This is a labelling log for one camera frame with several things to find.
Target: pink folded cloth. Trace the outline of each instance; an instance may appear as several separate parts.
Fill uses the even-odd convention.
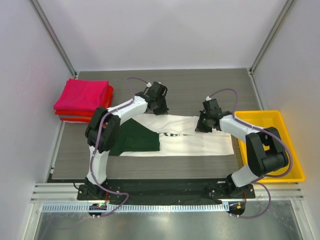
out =
[[[108,81],[87,81],[70,78],[58,101],[55,110],[94,111],[102,106]]]

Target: yellow plastic container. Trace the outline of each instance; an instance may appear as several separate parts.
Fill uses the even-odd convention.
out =
[[[304,171],[302,170],[298,156],[294,149],[294,146],[289,137],[284,119],[279,111],[277,110],[236,111],[235,115],[238,118],[256,126],[261,126],[264,128],[275,127],[279,131],[281,140],[288,146],[288,148],[291,151],[291,154],[293,157],[293,166],[289,174],[280,178],[266,177],[264,179],[261,179],[259,181],[260,183],[296,183],[296,182],[303,182],[306,179]],[[242,161],[243,161],[243,164],[245,165],[248,163],[246,144],[241,140],[238,140],[238,142],[239,142]],[[269,174],[270,175],[283,174],[287,169],[288,167],[284,167],[277,171],[270,172]]]

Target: wall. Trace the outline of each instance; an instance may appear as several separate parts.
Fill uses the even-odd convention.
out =
[[[250,67],[285,0],[39,0],[78,71]]]
[[[320,238],[319,10],[317,0],[296,1],[255,72],[264,106],[282,112],[302,163],[306,181],[301,189],[316,239]]]
[[[0,233],[20,239],[36,182],[44,182],[70,73],[27,0],[0,8]]]

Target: gray floor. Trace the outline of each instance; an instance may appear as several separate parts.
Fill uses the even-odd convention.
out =
[[[125,79],[138,77],[158,81],[167,86],[169,114],[198,116],[206,96],[223,89],[238,92],[238,110],[258,110],[258,103],[246,69],[197,70],[137,70],[80,72],[82,80],[109,80],[114,87],[113,106],[130,98]],[[145,86],[131,82],[135,92]],[[223,111],[232,111],[235,97],[232,92],[219,93],[216,98]],[[53,179],[83,179],[89,169],[89,147],[84,137],[86,124],[66,123],[62,134]],[[121,157],[110,156],[108,178],[224,178],[241,166],[239,146],[233,139],[235,155],[187,157]]]
[[[266,208],[247,202],[244,215]],[[273,201],[263,216],[237,219],[226,212],[120,213],[100,220],[88,213],[42,213],[36,240],[302,240],[290,201]]]

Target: dark green fabric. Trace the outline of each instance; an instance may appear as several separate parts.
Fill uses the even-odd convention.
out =
[[[154,151],[160,151],[159,134],[129,119],[120,126],[118,140],[109,155],[119,156],[123,152]]]

